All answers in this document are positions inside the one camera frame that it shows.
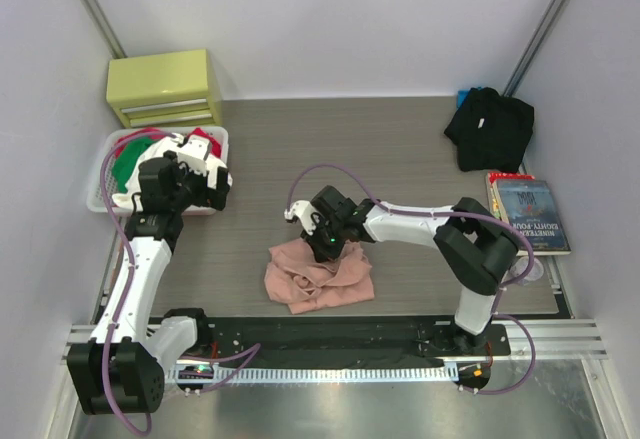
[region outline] drawer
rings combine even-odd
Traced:
[[[173,112],[169,114],[157,114],[153,116],[130,119],[131,127],[162,126],[166,124],[179,124],[190,121],[202,121],[212,123],[213,115],[209,109],[198,109],[187,112]]]
[[[192,99],[189,101],[167,102],[164,104],[150,104],[148,106],[125,107],[120,109],[129,120],[162,116],[182,112],[209,110],[206,99]]]

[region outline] black cloth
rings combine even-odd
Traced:
[[[533,107],[495,89],[471,89],[445,129],[461,171],[518,172],[533,134]]]

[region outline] book cover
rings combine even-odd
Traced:
[[[500,205],[498,204],[498,199],[496,199],[496,195],[493,193],[493,183],[496,182],[496,179],[535,179],[534,176],[529,174],[514,174],[509,172],[489,172],[486,177],[487,181],[487,199],[489,203],[489,211],[496,219],[500,219]]]
[[[551,190],[545,181],[497,179],[493,190],[502,220],[524,234],[536,255],[571,252]]]

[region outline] metal pole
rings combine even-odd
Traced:
[[[91,18],[93,19],[93,22],[97,26],[98,31],[100,32],[103,39],[107,43],[107,46],[111,51],[111,55],[115,59],[121,59],[123,57],[127,57],[127,55],[124,53],[124,49],[122,49],[122,45],[120,44],[118,37],[116,36],[115,32],[113,32],[113,29],[109,25],[107,16],[105,16],[104,12],[102,11],[102,8],[98,3],[98,0],[81,0],[81,1],[87,8],[87,12],[89,12],[89,15],[91,16]]]
[[[538,54],[538,51],[542,47],[542,44],[551,33],[551,30],[555,26],[558,17],[560,17],[560,13],[564,9],[567,2],[568,0],[551,0],[549,6],[547,7],[547,10],[540,20],[540,23],[538,24],[538,27],[536,28],[536,31],[533,34],[533,37],[529,41],[529,44],[522,54],[522,57],[520,57],[518,65],[513,71],[513,74],[511,74],[511,78],[507,83],[507,87],[505,88],[503,95],[513,96],[518,90],[522,79],[529,70],[531,63]]]

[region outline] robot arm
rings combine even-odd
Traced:
[[[191,205],[224,209],[231,180],[226,165],[210,155],[208,140],[198,136],[167,140],[174,144],[162,157],[148,159],[138,168],[141,207],[125,227],[135,265],[129,263],[128,257],[123,259],[109,303],[90,340],[72,345],[67,355],[67,366],[86,414],[112,412],[104,392],[100,357],[116,305],[125,293],[109,351],[111,390],[123,412],[157,410],[165,371],[187,349],[207,348],[212,342],[204,312],[195,308],[169,311],[160,328],[147,336],[158,283],[183,227],[182,213]],[[132,266],[133,281],[126,292]],[[192,351],[199,355],[199,350]]]
[[[477,201],[463,198],[455,206],[414,208],[382,203],[391,211],[439,213],[474,212],[489,215]],[[498,226],[454,217],[416,217],[390,213],[365,199],[356,205],[332,186],[310,202],[298,201],[285,219],[300,221],[302,237],[318,262],[340,257],[345,241],[401,241],[440,250],[462,284],[455,314],[454,342],[464,349],[482,342],[502,277],[515,258],[515,238]],[[472,242],[469,234],[475,234]]]

